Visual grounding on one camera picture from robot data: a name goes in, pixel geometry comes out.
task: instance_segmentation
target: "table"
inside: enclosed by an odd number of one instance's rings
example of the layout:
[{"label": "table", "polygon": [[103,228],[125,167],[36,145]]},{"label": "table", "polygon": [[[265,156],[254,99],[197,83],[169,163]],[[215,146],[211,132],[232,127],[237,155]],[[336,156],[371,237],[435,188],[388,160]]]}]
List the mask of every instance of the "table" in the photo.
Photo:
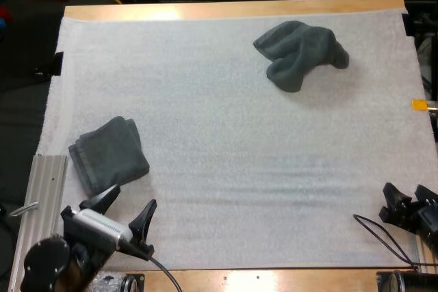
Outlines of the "table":
[{"label": "table", "polygon": [[[66,7],[82,20],[196,20],[245,16],[363,12],[403,8],[403,0],[291,0]],[[249,269],[173,271],[185,292],[377,291],[377,269]],[[174,291],[160,271],[145,271],[146,290]]]}]

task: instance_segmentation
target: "metal bracket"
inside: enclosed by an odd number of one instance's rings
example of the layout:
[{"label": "metal bracket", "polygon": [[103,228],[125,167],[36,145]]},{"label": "metal bracket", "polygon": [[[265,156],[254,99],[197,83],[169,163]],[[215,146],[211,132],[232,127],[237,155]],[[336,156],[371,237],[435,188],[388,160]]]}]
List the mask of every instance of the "metal bracket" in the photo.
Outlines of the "metal bracket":
[{"label": "metal bracket", "polygon": [[60,214],[68,157],[34,156],[27,186],[25,206],[11,215],[22,215],[8,292],[19,292],[27,251],[50,237]]}]

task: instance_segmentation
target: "white towel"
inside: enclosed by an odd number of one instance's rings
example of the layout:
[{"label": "white towel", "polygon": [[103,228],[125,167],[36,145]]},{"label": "white towel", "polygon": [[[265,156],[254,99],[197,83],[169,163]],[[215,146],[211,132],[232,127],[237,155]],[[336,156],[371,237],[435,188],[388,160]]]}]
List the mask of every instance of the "white towel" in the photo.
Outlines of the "white towel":
[{"label": "white towel", "polygon": [[[438,190],[437,155],[402,10],[179,22],[65,18],[38,152],[67,154],[114,116],[133,118],[151,172],[107,215],[151,199],[148,242],[169,269],[396,266],[353,218],[379,220],[387,181]],[[350,54],[296,94],[266,77],[253,41],[284,21],[327,27]],[[63,207],[86,198],[72,165]],[[413,235],[389,227],[415,258]],[[116,255],[108,269],[150,264]]]}]

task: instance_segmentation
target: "gray cloth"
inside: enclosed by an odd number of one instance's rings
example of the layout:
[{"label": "gray cloth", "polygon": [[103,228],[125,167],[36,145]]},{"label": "gray cloth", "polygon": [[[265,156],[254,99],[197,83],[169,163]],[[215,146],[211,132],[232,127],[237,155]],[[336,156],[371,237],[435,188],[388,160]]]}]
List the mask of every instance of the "gray cloth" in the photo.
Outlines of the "gray cloth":
[{"label": "gray cloth", "polygon": [[255,48],[272,61],[266,75],[285,92],[299,92],[304,76],[315,66],[348,67],[348,53],[325,27],[288,21],[272,28],[256,41]]},{"label": "gray cloth", "polygon": [[86,193],[93,196],[149,172],[140,135],[132,119],[117,116],[101,128],[81,135],[68,150]]}]

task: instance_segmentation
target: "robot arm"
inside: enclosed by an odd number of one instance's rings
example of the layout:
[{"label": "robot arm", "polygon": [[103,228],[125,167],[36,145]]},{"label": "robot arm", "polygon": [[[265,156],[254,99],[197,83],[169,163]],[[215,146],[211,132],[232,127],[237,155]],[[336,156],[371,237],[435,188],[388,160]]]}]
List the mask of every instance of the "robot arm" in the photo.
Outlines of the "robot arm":
[{"label": "robot arm", "polygon": [[34,245],[25,258],[22,292],[82,291],[115,252],[149,260],[153,245],[146,238],[157,202],[151,200],[128,226],[104,214],[120,193],[110,187],[83,201],[78,212],[67,206],[61,216],[64,236],[53,236]]}]

